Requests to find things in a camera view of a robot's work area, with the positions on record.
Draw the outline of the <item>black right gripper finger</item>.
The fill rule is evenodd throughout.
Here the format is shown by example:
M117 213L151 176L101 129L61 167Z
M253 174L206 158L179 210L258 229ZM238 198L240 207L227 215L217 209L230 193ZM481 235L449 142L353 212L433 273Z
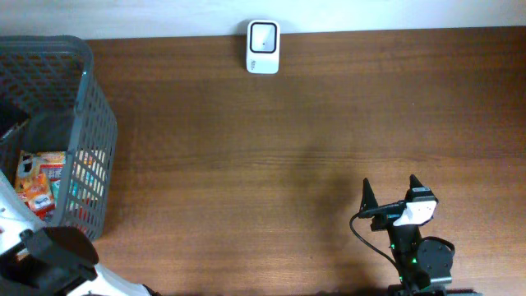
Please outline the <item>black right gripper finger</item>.
M360 204L360 212L366 213L370 210L375 210L377 207L378 203L371 188L371 184L367 178L364 178L362 182L362 200Z
M409 177L409 189L406 192L405 200L413 201L415 198L427 195L427 187L424 187L418 178L411 174Z

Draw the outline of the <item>beige snack bag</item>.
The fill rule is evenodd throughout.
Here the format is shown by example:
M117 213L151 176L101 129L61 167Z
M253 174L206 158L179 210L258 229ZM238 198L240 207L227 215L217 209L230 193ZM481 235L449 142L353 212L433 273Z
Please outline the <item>beige snack bag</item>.
M40 174L46 176L49 184L60 181L65 164L66 154L63 151L30 153L22 150L16 168L14 188L18 192L28 189Z

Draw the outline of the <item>orange tissue pack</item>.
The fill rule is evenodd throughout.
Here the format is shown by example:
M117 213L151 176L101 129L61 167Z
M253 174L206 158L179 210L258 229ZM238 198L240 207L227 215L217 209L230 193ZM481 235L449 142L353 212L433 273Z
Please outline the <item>orange tissue pack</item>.
M17 177L15 190L18 197L42 220L55 209L50 182L44 173Z

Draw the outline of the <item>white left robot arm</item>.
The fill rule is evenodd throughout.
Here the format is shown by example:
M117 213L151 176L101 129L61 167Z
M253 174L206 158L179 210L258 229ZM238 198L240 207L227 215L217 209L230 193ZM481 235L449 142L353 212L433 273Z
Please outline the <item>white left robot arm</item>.
M47 226L1 176L2 295L157 295L99 262L77 228Z

